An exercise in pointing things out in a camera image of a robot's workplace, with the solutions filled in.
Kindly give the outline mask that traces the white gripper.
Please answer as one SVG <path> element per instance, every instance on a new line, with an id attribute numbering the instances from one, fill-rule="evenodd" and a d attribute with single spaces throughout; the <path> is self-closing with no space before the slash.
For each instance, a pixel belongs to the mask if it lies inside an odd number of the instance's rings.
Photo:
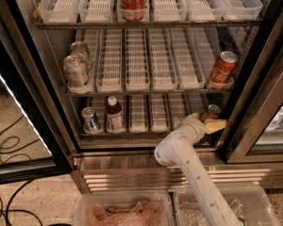
<path id="1" fill-rule="evenodd" d="M 205 130 L 210 135 L 223 130 L 226 126 L 226 120 L 205 120 L 204 125 L 199 121 L 200 116 L 201 113 L 191 113 L 176 128 L 176 131 L 183 134 L 191 144 L 198 143 L 204 137 Z"/>

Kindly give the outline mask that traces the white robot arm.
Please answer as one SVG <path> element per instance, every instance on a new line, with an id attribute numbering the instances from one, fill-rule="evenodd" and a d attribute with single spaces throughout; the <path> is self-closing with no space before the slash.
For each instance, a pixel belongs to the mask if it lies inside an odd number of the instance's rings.
<path id="1" fill-rule="evenodd" d="M 205 125 L 199 119 L 188 116 L 156 146 L 154 156 L 162 166 L 180 167 L 208 226 L 241 226 L 193 148 L 205 133 Z"/>

